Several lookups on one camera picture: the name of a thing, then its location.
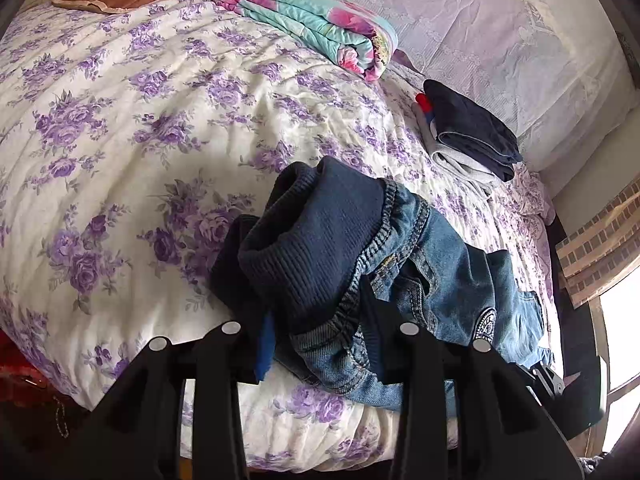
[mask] navy folded clothing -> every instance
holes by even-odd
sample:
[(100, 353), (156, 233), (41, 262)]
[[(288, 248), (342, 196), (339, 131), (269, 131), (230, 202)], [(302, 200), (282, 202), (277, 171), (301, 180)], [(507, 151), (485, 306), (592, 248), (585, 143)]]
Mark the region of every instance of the navy folded clothing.
[(433, 79), (424, 82), (433, 106), (437, 141), (465, 153), (502, 181), (513, 178), (513, 164), (522, 161), (513, 132), (491, 112)]

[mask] blue fabric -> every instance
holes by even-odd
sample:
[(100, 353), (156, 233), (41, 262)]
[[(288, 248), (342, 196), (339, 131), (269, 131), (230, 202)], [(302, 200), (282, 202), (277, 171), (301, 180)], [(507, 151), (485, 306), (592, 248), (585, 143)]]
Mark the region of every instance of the blue fabric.
[(522, 161), (513, 132), (491, 112), (439, 81), (427, 79), (424, 93), (433, 106), (436, 140), (465, 153), (502, 181), (513, 178), (513, 164)]
[[(249, 287), (227, 281), (220, 290), (225, 254), (237, 255)], [(274, 311), (290, 344), (286, 352), (276, 346), (276, 358), (301, 379), (398, 410), (401, 384), (384, 385), (369, 369), (360, 329), (363, 274), (372, 274), (379, 299), (438, 339), (467, 345), (481, 336), (508, 362), (552, 361), (538, 347), (538, 299), (516, 288), (507, 251), (486, 254), (466, 245), (421, 197), (331, 157), (316, 168), (296, 162), (283, 171), (264, 216), (239, 243), (225, 240), (212, 288), (232, 310), (255, 294), (256, 309)], [(455, 413), (451, 384), (447, 411)]]

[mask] red fabric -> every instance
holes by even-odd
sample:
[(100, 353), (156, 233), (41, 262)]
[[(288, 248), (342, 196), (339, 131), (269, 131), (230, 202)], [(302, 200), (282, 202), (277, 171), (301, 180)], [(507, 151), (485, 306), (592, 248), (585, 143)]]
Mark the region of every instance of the red fabric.
[(431, 106), (431, 101), (429, 101), (428, 97), (425, 94), (418, 94), (415, 97), (415, 102), (420, 105), (420, 108), (424, 113), (433, 113), (433, 106)]
[(49, 381), (0, 330), (0, 400), (11, 400), (18, 406), (32, 406), (47, 402), (54, 392)]

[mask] jeans pocket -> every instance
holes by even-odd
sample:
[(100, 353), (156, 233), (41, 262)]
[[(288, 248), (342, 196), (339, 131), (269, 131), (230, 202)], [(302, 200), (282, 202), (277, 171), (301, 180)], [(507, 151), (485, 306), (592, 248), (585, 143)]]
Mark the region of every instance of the jeans pocket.
[(513, 353), (516, 362), (523, 362), (538, 350), (545, 333), (542, 306), (535, 292), (518, 292), (518, 303), (513, 309)]
[(431, 290), (431, 283), (420, 273), (415, 263), (405, 261), (391, 288), (391, 301), (405, 319), (434, 333), (436, 317), (425, 308), (424, 298)]

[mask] window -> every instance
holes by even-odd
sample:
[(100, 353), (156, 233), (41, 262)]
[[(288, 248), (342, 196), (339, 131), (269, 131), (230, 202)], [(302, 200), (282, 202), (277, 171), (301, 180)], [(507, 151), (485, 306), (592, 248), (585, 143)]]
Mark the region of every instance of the window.
[(606, 329), (610, 387), (603, 450), (610, 451), (640, 405), (640, 268), (601, 295), (599, 306), (594, 303)]

